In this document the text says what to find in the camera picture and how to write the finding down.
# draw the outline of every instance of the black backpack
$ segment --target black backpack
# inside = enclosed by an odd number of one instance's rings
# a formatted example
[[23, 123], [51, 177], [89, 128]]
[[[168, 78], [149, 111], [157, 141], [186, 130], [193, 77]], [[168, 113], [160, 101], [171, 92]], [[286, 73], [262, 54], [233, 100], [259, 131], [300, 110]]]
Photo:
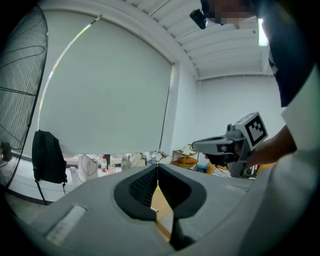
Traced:
[[52, 183], [63, 183], [64, 194], [65, 185], [68, 182], [66, 175], [67, 162], [64, 160], [59, 145], [59, 140], [48, 131], [36, 131], [32, 143], [32, 165], [34, 179], [45, 204], [47, 204], [42, 194], [39, 181]]

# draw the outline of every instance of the fan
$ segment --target fan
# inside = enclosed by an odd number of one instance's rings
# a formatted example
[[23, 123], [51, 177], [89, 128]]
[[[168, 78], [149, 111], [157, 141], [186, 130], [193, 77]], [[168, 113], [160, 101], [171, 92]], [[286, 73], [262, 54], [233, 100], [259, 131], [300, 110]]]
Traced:
[[0, 53], [0, 185], [8, 187], [20, 161], [45, 69], [48, 27], [35, 5]]

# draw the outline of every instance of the fluorescent light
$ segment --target fluorescent light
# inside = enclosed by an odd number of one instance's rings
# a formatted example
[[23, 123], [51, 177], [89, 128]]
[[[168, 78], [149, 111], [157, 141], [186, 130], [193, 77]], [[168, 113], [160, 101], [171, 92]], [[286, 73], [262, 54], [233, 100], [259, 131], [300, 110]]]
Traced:
[[262, 28], [262, 23], [264, 20], [262, 18], [258, 19], [258, 31], [259, 31], [259, 46], [268, 46], [268, 38], [266, 37], [266, 34], [264, 32], [264, 29]]

